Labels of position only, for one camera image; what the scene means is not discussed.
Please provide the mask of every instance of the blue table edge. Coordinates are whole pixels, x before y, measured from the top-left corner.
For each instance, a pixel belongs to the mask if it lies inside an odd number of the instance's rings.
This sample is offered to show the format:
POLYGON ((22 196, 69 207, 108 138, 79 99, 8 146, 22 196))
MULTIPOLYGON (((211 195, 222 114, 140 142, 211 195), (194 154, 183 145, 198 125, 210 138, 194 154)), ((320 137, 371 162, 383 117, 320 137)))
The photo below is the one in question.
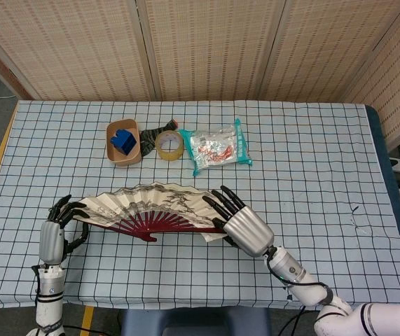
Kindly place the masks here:
POLYGON ((400 234, 400 194, 399 187, 397 186, 396 178, 394 177, 391 163, 389 162, 389 155, 387 146, 380 126, 380 119, 377 111, 371 106, 365 105, 366 115, 368 116, 369 127, 373 135, 374 146, 379 159, 380 169, 382 171, 383 179, 387 187, 389 199, 393 208, 394 217, 396 218, 397 229, 400 234))

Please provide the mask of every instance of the blue block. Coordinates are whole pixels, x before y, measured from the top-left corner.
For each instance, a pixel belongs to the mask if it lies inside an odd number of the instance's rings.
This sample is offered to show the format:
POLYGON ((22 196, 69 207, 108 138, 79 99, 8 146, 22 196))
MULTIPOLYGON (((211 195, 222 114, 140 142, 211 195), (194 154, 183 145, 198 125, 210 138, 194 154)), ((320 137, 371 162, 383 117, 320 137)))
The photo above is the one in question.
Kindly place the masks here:
POLYGON ((130 151, 136 145, 135 137, 126 129, 118 129, 116 136, 113 136, 109 141, 119 152, 125 155, 130 154, 130 151))

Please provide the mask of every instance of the white tablecloth with black grid lines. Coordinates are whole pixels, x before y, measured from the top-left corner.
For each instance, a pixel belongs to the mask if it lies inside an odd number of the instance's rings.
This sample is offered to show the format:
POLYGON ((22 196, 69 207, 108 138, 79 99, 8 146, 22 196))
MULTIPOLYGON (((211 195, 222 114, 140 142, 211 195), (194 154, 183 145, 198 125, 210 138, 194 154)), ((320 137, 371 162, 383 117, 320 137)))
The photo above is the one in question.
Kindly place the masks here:
MULTIPOLYGON (((51 207, 137 184, 225 184, 266 220, 320 281, 350 304, 400 302, 400 236, 380 172, 365 107, 270 101, 20 101, 0 167, 0 307, 32 305, 39 230, 51 207), (140 130, 174 118, 187 130, 218 130, 240 118, 254 160, 202 171, 161 160, 115 167, 105 129, 133 118, 140 130)), ((70 223, 66 237, 79 235, 70 223)), ((224 241, 157 234, 156 243, 90 227, 72 253, 65 300, 86 305, 171 308, 299 307, 267 272, 224 241)))

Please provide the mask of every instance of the wooden bowl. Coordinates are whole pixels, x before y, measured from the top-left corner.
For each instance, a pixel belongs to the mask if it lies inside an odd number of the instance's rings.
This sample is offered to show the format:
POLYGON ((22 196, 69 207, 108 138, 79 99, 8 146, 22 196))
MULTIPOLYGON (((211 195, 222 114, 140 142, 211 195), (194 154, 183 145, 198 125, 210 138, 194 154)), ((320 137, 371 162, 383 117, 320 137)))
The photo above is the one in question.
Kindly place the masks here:
POLYGON ((125 119, 111 122, 106 128, 106 154, 111 162, 118 166, 132 165, 142 160, 141 144, 139 139, 139 129, 137 122, 133 119, 125 119), (119 152, 110 142, 111 138, 116 135, 117 130, 127 130, 132 133, 136 139, 136 144, 128 155, 119 152))

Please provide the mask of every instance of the grid tablecloth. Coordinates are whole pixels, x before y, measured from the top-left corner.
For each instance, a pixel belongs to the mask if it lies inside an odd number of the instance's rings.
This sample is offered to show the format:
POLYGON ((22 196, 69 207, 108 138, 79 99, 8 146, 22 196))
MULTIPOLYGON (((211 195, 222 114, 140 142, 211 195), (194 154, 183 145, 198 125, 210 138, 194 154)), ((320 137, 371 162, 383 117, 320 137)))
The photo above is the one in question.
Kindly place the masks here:
MULTIPOLYGON (((400 302, 400 236, 365 107, 274 101, 20 101, 0 167, 0 307, 32 305, 39 230, 56 200, 137 184, 225 184, 250 204, 320 281, 350 304, 400 302), (193 178, 193 164, 153 151, 115 167, 105 129, 134 118, 141 130, 174 118, 188 130, 217 130, 239 117, 252 167, 229 164, 193 178)), ((69 241, 80 223, 67 226, 69 241)), ((156 243, 98 227, 72 253, 65 300, 103 307, 219 305, 298 307, 252 259, 200 234, 157 234, 156 243)))

